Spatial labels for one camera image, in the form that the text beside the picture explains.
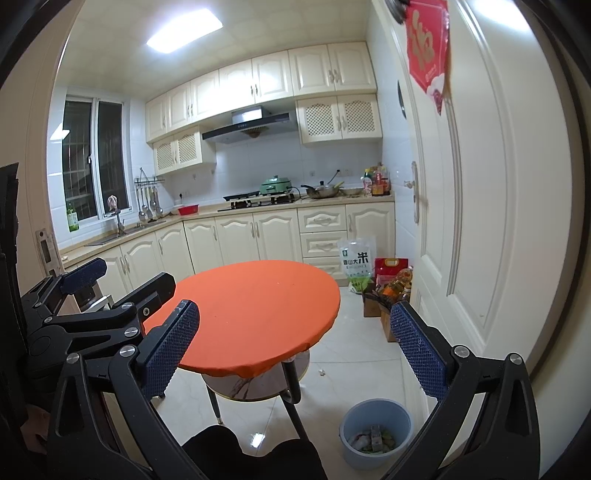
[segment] gas stove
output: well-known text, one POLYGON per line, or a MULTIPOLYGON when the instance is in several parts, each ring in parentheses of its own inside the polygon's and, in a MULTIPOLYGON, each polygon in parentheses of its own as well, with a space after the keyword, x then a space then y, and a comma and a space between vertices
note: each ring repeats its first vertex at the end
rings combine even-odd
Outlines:
POLYGON ((224 197, 230 202, 230 208, 223 208, 218 212, 227 212, 229 210, 241 210, 244 208, 266 207, 269 205, 281 205, 283 203, 294 203, 296 196, 293 193, 278 193, 271 195, 261 195, 258 190, 250 193, 239 193, 224 197))

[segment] table leg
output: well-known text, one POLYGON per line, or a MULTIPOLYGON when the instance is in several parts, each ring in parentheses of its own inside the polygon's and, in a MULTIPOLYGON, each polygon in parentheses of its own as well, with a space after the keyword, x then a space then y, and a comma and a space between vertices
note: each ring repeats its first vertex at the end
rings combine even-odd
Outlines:
POLYGON ((287 390, 280 393, 281 400, 285 405, 287 414, 290 416, 291 422, 298 436, 302 440, 308 440, 308 434, 306 433, 304 425, 295 408, 301 400, 301 389, 300 381, 297 378, 294 359, 291 358, 289 361, 282 362, 281 366, 283 367, 283 373, 285 375, 285 380, 287 381, 287 390))
POLYGON ((212 403, 213 412, 216 415, 218 425, 223 425, 222 414, 220 412, 220 406, 217 404, 216 393, 209 387, 207 387, 207 393, 209 394, 209 401, 212 403))

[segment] trash bin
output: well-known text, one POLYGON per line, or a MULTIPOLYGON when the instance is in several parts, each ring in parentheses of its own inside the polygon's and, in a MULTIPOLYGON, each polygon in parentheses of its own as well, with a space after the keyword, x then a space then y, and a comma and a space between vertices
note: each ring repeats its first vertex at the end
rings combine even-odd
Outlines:
POLYGON ((340 424, 339 437, 343 442, 345 461, 357 470, 372 470, 385 464, 394 463, 408 446, 414 431, 413 420, 406 408, 394 400, 373 398, 355 405, 347 412, 340 424), (396 447, 388 453, 363 453, 355 450, 348 442, 372 425, 380 425, 394 437, 396 447))

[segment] black pants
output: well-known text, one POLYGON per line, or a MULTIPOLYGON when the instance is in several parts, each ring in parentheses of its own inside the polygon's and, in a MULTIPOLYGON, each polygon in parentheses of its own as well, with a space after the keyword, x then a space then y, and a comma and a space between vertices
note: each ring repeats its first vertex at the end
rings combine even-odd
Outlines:
POLYGON ((215 425, 183 449, 210 480, 328 480, 316 448, 306 440, 288 440, 253 457, 242 452, 231 430, 215 425))

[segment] red fu poster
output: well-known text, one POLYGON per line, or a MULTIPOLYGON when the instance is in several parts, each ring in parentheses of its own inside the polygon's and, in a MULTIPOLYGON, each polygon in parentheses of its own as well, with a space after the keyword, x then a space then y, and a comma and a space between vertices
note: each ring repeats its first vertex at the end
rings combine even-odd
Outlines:
POLYGON ((447 2, 412 0, 407 8, 406 28, 410 73, 441 115, 449 42, 447 2))

